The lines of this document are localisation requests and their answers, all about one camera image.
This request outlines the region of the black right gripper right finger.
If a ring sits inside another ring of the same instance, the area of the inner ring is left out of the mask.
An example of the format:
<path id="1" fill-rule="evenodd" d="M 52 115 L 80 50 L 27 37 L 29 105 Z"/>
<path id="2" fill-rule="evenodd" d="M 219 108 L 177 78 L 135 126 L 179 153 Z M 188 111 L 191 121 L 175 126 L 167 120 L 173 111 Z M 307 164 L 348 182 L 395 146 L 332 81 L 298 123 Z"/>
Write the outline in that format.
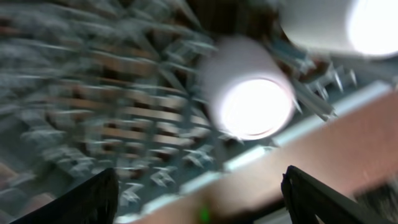
<path id="1" fill-rule="evenodd" d="M 281 191 L 293 224 L 392 224 L 295 166 L 283 174 Z"/>

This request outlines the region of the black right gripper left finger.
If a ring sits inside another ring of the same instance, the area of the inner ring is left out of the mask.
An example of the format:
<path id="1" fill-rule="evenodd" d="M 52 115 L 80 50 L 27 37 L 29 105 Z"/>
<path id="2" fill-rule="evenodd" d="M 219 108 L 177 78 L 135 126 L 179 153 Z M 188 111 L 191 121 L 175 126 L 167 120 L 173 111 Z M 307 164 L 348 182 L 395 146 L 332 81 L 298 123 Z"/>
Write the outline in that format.
<path id="1" fill-rule="evenodd" d="M 108 168 L 11 224 L 113 224 L 118 195 L 118 176 Z"/>

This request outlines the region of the pink cup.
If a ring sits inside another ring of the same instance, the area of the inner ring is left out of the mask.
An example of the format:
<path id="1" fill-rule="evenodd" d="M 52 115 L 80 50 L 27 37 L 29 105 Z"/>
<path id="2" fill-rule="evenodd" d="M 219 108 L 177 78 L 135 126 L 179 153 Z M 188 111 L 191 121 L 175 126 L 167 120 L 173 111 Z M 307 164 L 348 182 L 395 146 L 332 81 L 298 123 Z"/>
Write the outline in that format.
<path id="1" fill-rule="evenodd" d="M 200 60 L 198 82 L 211 121 L 234 138 L 266 138 L 293 117 L 292 84 L 271 54 L 247 37 L 221 39 Z"/>

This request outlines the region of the pale green cup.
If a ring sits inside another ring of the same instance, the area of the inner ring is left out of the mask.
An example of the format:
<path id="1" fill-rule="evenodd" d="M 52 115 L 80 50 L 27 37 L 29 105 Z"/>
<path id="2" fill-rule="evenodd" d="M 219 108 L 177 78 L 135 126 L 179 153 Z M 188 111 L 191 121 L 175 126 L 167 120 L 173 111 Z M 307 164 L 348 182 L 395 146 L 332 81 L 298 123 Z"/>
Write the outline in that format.
<path id="1" fill-rule="evenodd" d="M 397 55 L 397 0 L 287 0 L 279 22 L 291 43 L 311 53 Z"/>

